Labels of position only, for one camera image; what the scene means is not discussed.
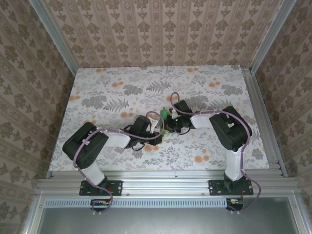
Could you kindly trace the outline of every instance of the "floral table surface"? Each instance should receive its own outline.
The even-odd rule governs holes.
[[[177,66],[79,69],[69,98],[50,171],[74,170],[62,151],[64,142],[86,121],[97,127],[123,128],[147,111],[169,109],[178,91],[193,111],[234,106],[253,130],[244,167],[268,168],[259,129],[239,66]],[[157,146],[138,152],[103,148],[102,170],[216,170],[226,168],[226,150],[213,129],[166,134]]]

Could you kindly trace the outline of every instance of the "floral tablecloth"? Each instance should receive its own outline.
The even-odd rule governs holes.
[[[253,130],[244,167],[269,167],[240,67],[177,66],[79,69],[50,170],[74,170],[62,146],[86,121],[123,128],[147,111],[169,109],[173,91],[193,111],[234,106]],[[114,171],[225,169],[226,150],[213,129],[195,129],[183,136],[166,134],[160,145],[146,145],[138,152],[103,148],[97,163],[102,170]]]

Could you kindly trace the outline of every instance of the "ventilated metal strip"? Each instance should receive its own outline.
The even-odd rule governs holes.
[[[45,208],[90,208],[90,198],[47,198]],[[112,208],[222,208],[225,198],[115,198]]]

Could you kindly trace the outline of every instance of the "green object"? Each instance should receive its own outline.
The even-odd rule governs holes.
[[[165,108],[162,109],[162,110],[160,111],[160,116],[161,116],[164,120],[167,120],[167,111],[166,111]]]

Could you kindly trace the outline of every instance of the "wall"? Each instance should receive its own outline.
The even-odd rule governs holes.
[[[43,0],[80,68],[249,66],[281,0]]]
[[[27,0],[0,1],[0,233],[18,233],[46,175],[73,76]]]
[[[280,151],[312,216],[312,1],[297,0],[256,72]]]

